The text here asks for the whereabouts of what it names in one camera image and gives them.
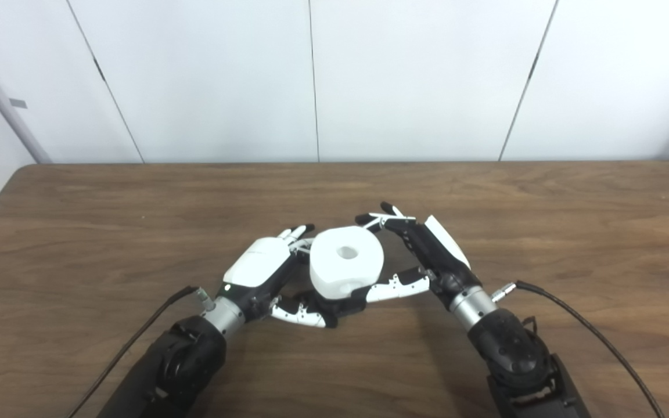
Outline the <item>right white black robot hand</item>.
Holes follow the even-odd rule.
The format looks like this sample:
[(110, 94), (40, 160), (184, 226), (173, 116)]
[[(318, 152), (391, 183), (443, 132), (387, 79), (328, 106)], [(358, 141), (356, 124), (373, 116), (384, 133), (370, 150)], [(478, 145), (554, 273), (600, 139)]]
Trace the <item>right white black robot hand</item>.
[(416, 257), (419, 267), (396, 273), (387, 284), (371, 286), (366, 302), (414, 296), (430, 289), (449, 311), (454, 299), (466, 297), (471, 288), (481, 286), (462, 249), (434, 216), (419, 222), (388, 202), (383, 201), (380, 207), (382, 214), (367, 212), (356, 216), (356, 225), (372, 233), (395, 233)]

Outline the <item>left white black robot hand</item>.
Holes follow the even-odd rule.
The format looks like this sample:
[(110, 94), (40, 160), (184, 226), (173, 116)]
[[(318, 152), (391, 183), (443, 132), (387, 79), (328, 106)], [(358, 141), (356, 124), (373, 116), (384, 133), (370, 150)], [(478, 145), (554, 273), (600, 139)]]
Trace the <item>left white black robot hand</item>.
[(284, 297), (282, 289), (301, 265), (308, 264), (313, 224), (256, 240), (223, 276), (214, 308), (204, 318), (229, 337), (242, 325), (268, 317), (293, 325), (334, 329), (337, 318), (314, 309), (313, 302)]

